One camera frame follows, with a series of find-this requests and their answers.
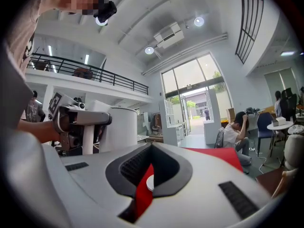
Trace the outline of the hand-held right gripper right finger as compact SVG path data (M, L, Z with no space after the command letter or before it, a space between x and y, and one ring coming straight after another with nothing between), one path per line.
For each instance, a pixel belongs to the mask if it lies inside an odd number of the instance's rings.
M177 194L152 200L145 210L152 228L257 228L280 201L243 173L231 148L163 147L188 160L193 173Z

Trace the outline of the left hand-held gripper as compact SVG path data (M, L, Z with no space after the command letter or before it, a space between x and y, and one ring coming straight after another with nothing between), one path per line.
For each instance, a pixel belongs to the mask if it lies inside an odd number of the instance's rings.
M60 136L60 146L56 150L64 152L65 155L69 155L71 150L82 147L84 128L77 125L110 125L112 123L109 113L82 111L83 108L80 105L80 102L57 91L48 106L49 118Z

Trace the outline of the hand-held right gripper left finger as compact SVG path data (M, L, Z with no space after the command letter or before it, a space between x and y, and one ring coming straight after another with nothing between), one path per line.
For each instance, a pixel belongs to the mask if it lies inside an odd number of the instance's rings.
M151 228L147 212L133 220L136 187L130 197L121 195L106 177L113 160L149 146L142 143L120 151L60 158L51 146L43 145L44 220L59 228Z

